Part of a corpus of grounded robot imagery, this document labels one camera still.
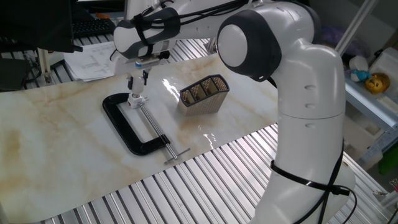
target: yellow toy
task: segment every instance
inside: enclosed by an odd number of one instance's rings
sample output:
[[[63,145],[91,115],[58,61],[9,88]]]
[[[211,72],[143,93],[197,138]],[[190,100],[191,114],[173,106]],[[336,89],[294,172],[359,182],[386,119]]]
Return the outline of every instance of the yellow toy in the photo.
[[[384,93],[390,87],[390,78],[384,73],[374,73],[365,81],[365,89],[373,95]]]

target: keyboard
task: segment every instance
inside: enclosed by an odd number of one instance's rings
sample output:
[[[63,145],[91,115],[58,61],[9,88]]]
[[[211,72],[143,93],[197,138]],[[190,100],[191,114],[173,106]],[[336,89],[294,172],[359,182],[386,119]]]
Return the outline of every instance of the keyboard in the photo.
[[[98,34],[112,34],[116,27],[110,19],[93,19],[92,21],[74,22],[73,37],[88,37]]]

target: shelf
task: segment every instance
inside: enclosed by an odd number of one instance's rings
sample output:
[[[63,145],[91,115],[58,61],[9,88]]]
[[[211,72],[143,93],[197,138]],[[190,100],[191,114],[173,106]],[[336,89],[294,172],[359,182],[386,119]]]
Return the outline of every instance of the shelf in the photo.
[[[374,95],[349,78],[346,78],[346,100],[385,131],[398,123],[397,114],[385,107]]]

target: wire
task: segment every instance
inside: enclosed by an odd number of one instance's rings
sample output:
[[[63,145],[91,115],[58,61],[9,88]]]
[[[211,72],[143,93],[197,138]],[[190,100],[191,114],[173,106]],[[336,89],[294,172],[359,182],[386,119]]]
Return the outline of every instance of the wire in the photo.
[[[342,189],[349,190],[354,195],[354,199],[355,199],[354,207],[353,207],[351,213],[347,216],[346,220],[342,223],[342,224],[345,224],[346,222],[348,222],[349,218],[351,218],[351,216],[353,215],[356,205],[358,204],[358,199],[356,198],[355,192],[353,190],[349,189],[348,187],[342,186],[342,185],[337,185],[337,187],[341,187]]]
[[[390,220],[387,222],[387,224],[390,224],[392,222],[392,220],[394,219],[394,217],[397,215],[398,212],[398,207],[396,208],[396,210],[394,211],[394,214],[392,214],[392,217],[390,218]]]
[[[189,23],[198,21],[200,19],[204,19],[209,16],[221,16],[221,15],[236,11],[239,8],[243,7],[247,3],[248,3],[248,0],[232,1],[232,2],[227,2],[227,3],[219,5],[219,6],[211,7],[209,9],[204,9],[204,10],[189,13],[189,14],[174,16],[174,17],[171,17],[168,19],[157,19],[155,21],[141,21],[141,22],[143,24],[147,24],[147,25],[149,24],[150,25],[149,28],[152,28],[152,29],[165,29],[166,27],[171,27],[171,26],[153,26],[152,24],[164,24],[165,22],[171,21],[171,20],[183,19],[183,18],[192,17],[192,16],[198,16],[198,17],[190,19],[188,21],[181,22],[178,25],[178,26],[183,26],[183,25],[187,25]]]
[[[41,76],[41,74],[42,74],[42,71],[39,71],[35,77],[25,80],[25,83],[30,83],[30,82],[36,80],[37,78],[39,78]]]

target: blue toy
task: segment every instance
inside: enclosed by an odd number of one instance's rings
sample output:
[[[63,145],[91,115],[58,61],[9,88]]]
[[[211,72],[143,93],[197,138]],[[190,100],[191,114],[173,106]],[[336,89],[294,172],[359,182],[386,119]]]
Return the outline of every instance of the blue toy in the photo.
[[[368,78],[372,78],[372,75],[369,72],[358,70],[353,70],[351,72],[351,80],[354,82],[363,82]]]

